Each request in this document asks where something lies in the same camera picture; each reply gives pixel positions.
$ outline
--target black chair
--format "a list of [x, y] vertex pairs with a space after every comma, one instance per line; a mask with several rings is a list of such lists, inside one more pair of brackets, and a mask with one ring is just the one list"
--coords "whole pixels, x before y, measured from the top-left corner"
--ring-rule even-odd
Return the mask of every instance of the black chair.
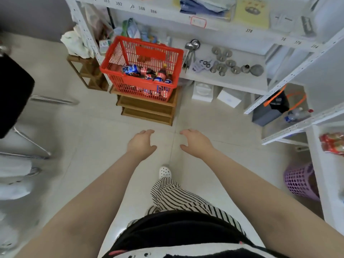
[[[9, 78], [6, 79], [6, 76], [9, 75], [15, 75], [15, 79], [19, 81], [13, 82]], [[32, 156], [8, 152], [0, 152], [0, 154], [35, 159], [49, 159], [51, 156], [49, 151], [33, 142], [27, 135], [15, 127], [17, 119], [29, 100], [68, 105], [73, 105], [74, 102], [40, 95], [31, 95], [35, 85], [35, 80], [6, 53], [4, 53], [3, 46], [0, 46], [0, 76], [2, 81], [4, 81], [0, 81], [0, 139], [4, 138], [7, 133], [12, 130], [16, 134], [33, 143], [35, 146], [39, 147], [47, 154], [47, 156]]]

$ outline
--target tiled floor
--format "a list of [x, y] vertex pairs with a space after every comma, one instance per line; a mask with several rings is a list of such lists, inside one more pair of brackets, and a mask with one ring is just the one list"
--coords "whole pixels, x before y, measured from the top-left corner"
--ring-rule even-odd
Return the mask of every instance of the tiled floor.
[[[201, 160], [181, 151], [179, 145], [185, 143], [185, 138], [179, 131], [200, 130], [214, 147], [284, 191], [282, 174], [295, 157], [292, 146], [278, 142], [262, 146], [260, 127], [243, 114], [242, 106], [232, 109], [216, 99], [210, 104], [191, 100], [190, 87], [182, 91], [173, 126], [121, 116], [121, 108], [115, 106], [115, 95], [83, 86], [65, 59], [67, 52], [63, 44], [18, 35], [9, 35], [7, 40], [12, 43], [12, 58], [36, 80], [34, 94], [79, 102], [74, 107], [29, 102], [20, 116], [18, 127], [54, 156], [51, 160], [35, 162], [43, 168], [43, 173], [30, 178], [35, 183], [30, 195], [0, 203], [0, 208], [8, 213], [9, 222], [21, 231], [22, 243], [116, 161], [135, 133], [150, 128], [156, 130], [152, 144], [158, 150], [135, 170], [100, 256], [127, 223], [143, 216], [152, 204], [149, 191], [163, 164], [170, 166], [183, 188], [232, 214], [251, 240], [262, 244], [212, 171]], [[13, 134], [1, 141], [0, 148], [35, 151]]]

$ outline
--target orange strap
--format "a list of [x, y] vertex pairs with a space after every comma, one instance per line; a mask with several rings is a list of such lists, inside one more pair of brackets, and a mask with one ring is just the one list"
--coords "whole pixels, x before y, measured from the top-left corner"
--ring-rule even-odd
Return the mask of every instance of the orange strap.
[[282, 91], [284, 91], [284, 89], [286, 88], [286, 85], [284, 85], [281, 90], [275, 95], [273, 96], [271, 99], [267, 100], [264, 102], [264, 107], [268, 106], [270, 104], [270, 102], [273, 101], [274, 98], [276, 98], [278, 95], [280, 95], [282, 93]]
[[[284, 89], [286, 88], [286, 85], [284, 85], [281, 90], [276, 94], [274, 95], [271, 99], [267, 100], [264, 102], [264, 107], [268, 106], [270, 104], [270, 102], [273, 101], [274, 98], [276, 98], [278, 95], [280, 95], [282, 93], [282, 91], [284, 91]], [[290, 108], [289, 110], [293, 110], [295, 109], [298, 105], [300, 105], [301, 103], [303, 103], [305, 101], [305, 99], [307, 98], [306, 94], [304, 94], [303, 92], [295, 92], [295, 93], [291, 93], [291, 94], [288, 94], [286, 95], [287, 98], [291, 97], [291, 96], [294, 96], [294, 95], [300, 95], [300, 94], [303, 94], [303, 97], [302, 99], [296, 103], [292, 108]]]

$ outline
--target grey wall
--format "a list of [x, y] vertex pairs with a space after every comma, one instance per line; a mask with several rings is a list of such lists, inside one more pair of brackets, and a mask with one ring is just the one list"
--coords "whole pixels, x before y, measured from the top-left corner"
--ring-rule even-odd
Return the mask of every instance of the grey wall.
[[65, 0], [0, 0], [0, 30], [59, 42], [73, 26]]

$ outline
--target forearm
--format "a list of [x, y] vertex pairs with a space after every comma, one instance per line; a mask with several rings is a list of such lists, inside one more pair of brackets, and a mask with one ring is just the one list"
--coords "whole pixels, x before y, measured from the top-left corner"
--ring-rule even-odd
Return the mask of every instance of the forearm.
[[97, 257], [140, 158], [126, 153], [67, 203], [18, 254]]
[[342, 255], [344, 238], [298, 201], [215, 149], [203, 160], [266, 247], [292, 258], [325, 257], [329, 246]]

